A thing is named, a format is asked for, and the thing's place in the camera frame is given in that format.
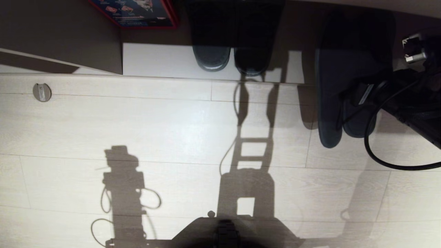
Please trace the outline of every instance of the floor plank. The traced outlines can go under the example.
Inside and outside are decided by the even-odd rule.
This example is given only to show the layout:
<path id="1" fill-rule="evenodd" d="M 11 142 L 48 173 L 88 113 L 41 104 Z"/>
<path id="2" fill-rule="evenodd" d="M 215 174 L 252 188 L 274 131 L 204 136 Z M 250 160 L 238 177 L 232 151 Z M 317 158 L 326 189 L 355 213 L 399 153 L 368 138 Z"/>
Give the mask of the floor plank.
<path id="1" fill-rule="evenodd" d="M 2 154 L 104 159 L 104 149 L 123 144 L 140 161 L 219 164 L 237 134 L 229 102 L 3 94 L 0 106 Z M 242 137 L 269 135 L 266 110 L 249 104 Z M 300 107 L 278 106 L 273 164 L 304 167 L 309 137 Z"/>
<path id="2" fill-rule="evenodd" d="M 209 80 L 51 74 L 0 75 L 0 93 L 32 94 L 36 83 L 46 83 L 52 94 L 60 95 L 205 101 L 211 98 Z"/>
<path id="3" fill-rule="evenodd" d="M 234 218 L 239 210 L 228 209 L 243 207 L 238 200 L 251 197 L 252 206 L 243 208 L 262 219 L 372 222 L 389 177 L 382 171 L 285 167 L 270 167 L 268 174 L 249 166 L 221 177 L 217 165 L 38 157 L 22 157 L 22 162 L 33 208 L 104 214 L 106 187 L 110 214 L 140 215 L 144 205 L 154 208 L 150 216 L 176 218 L 209 211 Z"/>
<path id="4" fill-rule="evenodd" d="M 393 171 L 378 221 L 441 219 L 441 172 Z"/>
<path id="5" fill-rule="evenodd" d="M 369 138 L 372 151 L 382 160 L 398 165 L 423 165 L 438 162 L 441 150 L 381 111 L 376 129 Z M 322 146 L 318 129 L 311 133 L 307 167 L 329 169 L 392 170 L 374 162 L 367 154 L 363 139 L 349 137 L 343 132 L 340 143 L 328 149 Z"/>
<path id="6" fill-rule="evenodd" d="M 133 242 L 127 239 L 127 230 L 139 229 L 148 240 L 138 239 L 154 247 L 192 247 L 191 244 L 211 241 L 216 230 L 216 218 L 116 218 L 112 228 L 114 240 L 125 247 Z M 378 247 L 413 248 L 439 247 L 440 227 L 437 221 L 428 222 L 280 222 L 277 219 L 254 222 L 243 216 L 233 221 L 243 241 L 254 240 L 268 248 L 321 247 Z"/>
<path id="7" fill-rule="evenodd" d="M 73 214 L 14 207 L 0 207 L 0 246 L 7 248 L 59 248 L 65 246 L 97 248 L 90 231 L 101 214 Z M 111 236 L 108 221 L 96 222 L 95 237 L 104 243 Z"/>
<path id="8" fill-rule="evenodd" d="M 294 104 L 294 105 L 315 105 L 316 92 L 315 88 L 309 85 L 277 84 L 278 98 L 269 99 L 268 95 L 273 89 L 272 83 L 245 83 L 249 102 L 254 103 L 273 103 L 273 104 Z M 239 102 L 240 87 L 234 82 L 217 82 L 213 81 L 212 101 L 235 101 Z"/>
<path id="9" fill-rule="evenodd" d="M 0 155 L 0 205 L 30 207 L 19 156 Z"/>

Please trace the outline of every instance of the black cable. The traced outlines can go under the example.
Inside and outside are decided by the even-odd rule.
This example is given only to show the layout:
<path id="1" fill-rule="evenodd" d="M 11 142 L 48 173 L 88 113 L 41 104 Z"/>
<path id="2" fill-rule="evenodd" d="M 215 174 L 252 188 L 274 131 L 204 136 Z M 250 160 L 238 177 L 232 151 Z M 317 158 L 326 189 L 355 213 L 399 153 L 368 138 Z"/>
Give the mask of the black cable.
<path id="1" fill-rule="evenodd" d="M 156 207 L 150 207 L 150 206 L 146 206 L 146 205 L 142 205 L 142 204 L 141 204 L 141 206 L 145 207 L 147 209 L 152 209 L 152 210 L 158 209 L 162 205 L 162 200 L 161 200 L 161 197 L 159 196 L 158 192 L 154 191 L 153 189 L 149 189 L 149 188 L 142 188 L 141 190 L 143 190 L 143 189 L 150 191 L 150 192 L 153 192 L 158 197 L 159 203 L 158 203 L 158 206 L 156 206 Z"/>
<path id="2" fill-rule="evenodd" d="M 90 231 L 91 231 L 91 233 L 92 233 L 92 236 L 93 236 L 93 238 L 95 239 L 95 241 L 99 244 L 99 245 L 101 245 L 102 247 L 106 247 L 105 245 L 103 245 L 103 244 L 101 244 L 99 241 L 98 241 L 98 239 L 95 237 L 95 234 L 93 233 L 93 225 L 95 224 L 95 222 L 97 222 L 97 221 L 108 221 L 108 222 L 110 222 L 110 223 L 113 223 L 112 221 L 110 221 L 110 220 L 108 220 L 108 219 L 96 219 L 94 222 L 92 222 L 92 224 L 90 225 Z"/>
<path id="3" fill-rule="evenodd" d="M 109 210 L 104 210 L 104 206 L 103 206 L 103 198 L 104 198 L 104 193 L 107 196 L 107 199 L 109 200 Z M 103 210 L 103 212 L 105 212 L 106 214 L 110 213 L 110 210 L 112 210 L 112 199 L 109 196 L 108 190 L 106 189 L 106 187 L 104 187 L 103 192 L 101 193 L 101 209 Z"/>
<path id="4" fill-rule="evenodd" d="M 375 110 L 374 112 L 372 112 L 369 121 L 366 125 L 366 129 L 364 130 L 364 147 L 366 148 L 367 153 L 369 154 L 369 156 L 376 161 L 377 163 L 379 163 L 380 165 L 389 167 L 391 169 L 399 169 L 399 170 L 426 170 L 426 169 L 434 169 L 434 168 L 440 168 L 441 167 L 441 162 L 436 162 L 433 164 L 427 164 L 427 165 L 417 165 L 417 166 L 403 166 L 403 165 L 394 165 L 394 164 L 390 164 L 388 162 L 385 162 L 381 159 L 379 159 L 377 156 L 374 155 L 374 153 L 372 152 L 372 150 L 370 149 L 369 146 L 369 130 L 370 127 L 374 121 L 375 116 L 378 114 L 378 112 L 381 110 L 381 108 L 384 106 L 384 104 L 386 104 L 388 101 L 390 101 L 390 99 L 394 98 L 396 95 L 400 94 L 401 92 L 407 90 L 408 88 L 418 84 L 419 82 L 421 82 L 421 80 L 416 80 L 415 82 L 407 85 L 406 87 L 404 87 L 403 89 L 397 91 L 396 93 L 394 93 L 393 95 L 391 95 L 390 97 L 388 97 L 386 100 L 384 100 Z"/>
<path id="5" fill-rule="evenodd" d="M 236 113 L 236 117 L 237 118 L 239 118 L 239 111 L 238 111 L 238 109 L 236 107 L 236 95 L 237 95 L 237 90 L 239 89 L 239 86 L 240 86 L 241 83 L 238 83 L 236 85 L 236 88 L 234 88 L 234 93 L 233 93 L 233 106 L 234 106 L 234 112 Z M 224 157 L 220 161 L 220 164 L 219 164 L 219 174 L 220 174 L 220 176 L 222 176 L 222 171 L 221 171 L 222 163 L 224 162 L 224 159 L 227 157 L 227 154 L 230 152 L 231 148 L 233 148 L 234 144 L 236 144 L 236 140 L 237 140 L 237 137 L 234 138 L 234 140 L 231 143 L 230 147 L 228 148 L 227 152 L 224 154 Z"/>
<path id="6" fill-rule="evenodd" d="M 156 234 L 156 230 L 155 230 L 155 226 L 153 225 L 153 221 L 152 221 L 152 219 L 150 219 L 150 216 L 149 216 L 149 213 L 147 213 L 147 210 L 145 210 L 145 211 L 146 211 L 146 214 L 143 214 L 143 215 L 146 216 L 146 219 L 147 219 L 148 223 L 150 224 L 150 227 L 152 228 L 153 237 L 154 237 L 154 239 L 158 239 L 158 235 Z"/>

